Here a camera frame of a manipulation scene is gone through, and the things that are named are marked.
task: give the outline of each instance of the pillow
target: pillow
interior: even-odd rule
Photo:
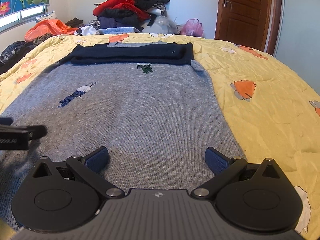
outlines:
[[[55,11],[53,11],[53,12],[51,12],[49,14],[43,15],[41,17],[36,17],[35,18],[36,23],[39,23],[39,22],[44,21],[44,20],[50,20],[50,19],[58,19],[58,17],[56,16]]]

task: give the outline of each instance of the blue towel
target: blue towel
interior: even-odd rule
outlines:
[[[141,32],[134,27],[119,27],[119,28],[100,29],[99,33],[100,34],[123,34],[123,33],[141,33]]]

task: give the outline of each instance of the yellow comforter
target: yellow comforter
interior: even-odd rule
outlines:
[[[108,43],[114,35],[50,38],[0,76],[0,113],[47,66],[80,43]],[[272,56],[230,42],[188,36],[131,33],[123,42],[193,43],[209,72],[220,108],[250,163],[274,158],[304,203],[296,230],[320,236],[320,96]],[[0,222],[0,239],[13,231]]]

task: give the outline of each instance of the logo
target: logo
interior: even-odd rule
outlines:
[[[160,198],[160,197],[164,196],[164,194],[162,194],[161,192],[157,192],[157,193],[155,194],[155,196],[156,196],[157,198]]]

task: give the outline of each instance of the blue gripper pad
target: blue gripper pad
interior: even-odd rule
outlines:
[[[228,168],[233,161],[218,152],[216,149],[209,147],[204,154],[205,163],[208,165],[209,169],[213,174],[218,175]]]
[[[10,117],[1,117],[0,124],[1,125],[11,125],[13,123],[13,119]]]
[[[100,147],[81,158],[81,163],[95,173],[99,173],[109,161],[109,152],[106,147]]]

